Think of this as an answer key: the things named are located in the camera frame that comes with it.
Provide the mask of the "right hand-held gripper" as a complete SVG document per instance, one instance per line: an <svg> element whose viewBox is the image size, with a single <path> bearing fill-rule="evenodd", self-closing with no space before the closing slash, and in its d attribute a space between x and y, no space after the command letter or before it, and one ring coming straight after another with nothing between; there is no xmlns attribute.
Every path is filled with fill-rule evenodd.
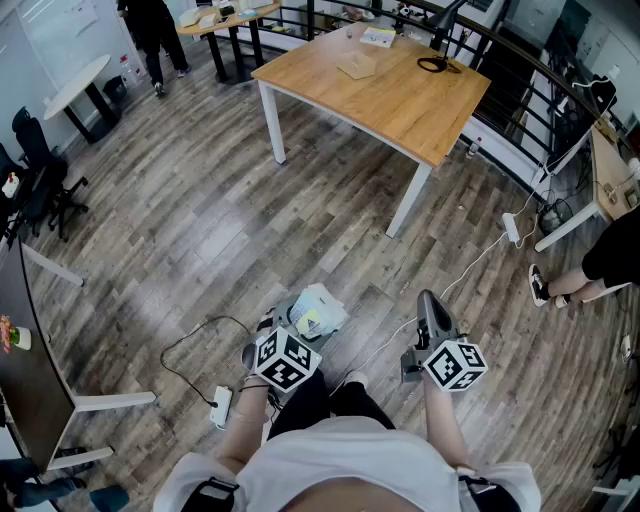
<svg viewBox="0 0 640 512"><path fill-rule="evenodd" d="M460 331L446 305L431 290L417 299L418 342L401 356L401 382L418 382L423 375L445 392L469 389L488 371L478 344Z"/></svg>

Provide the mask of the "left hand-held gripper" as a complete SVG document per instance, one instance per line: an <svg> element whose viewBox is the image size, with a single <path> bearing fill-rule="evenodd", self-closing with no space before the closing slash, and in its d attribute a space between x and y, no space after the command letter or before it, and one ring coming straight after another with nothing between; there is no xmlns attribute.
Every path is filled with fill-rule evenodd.
<svg viewBox="0 0 640 512"><path fill-rule="evenodd" d="M315 351L339 333L304 338L304 343L286 327L291 326L290 311L298 295L289 296L270 308L261 319L257 332L245 345L241 361L250 371L281 393L289 393L309 380L319 368L322 357Z"/></svg>

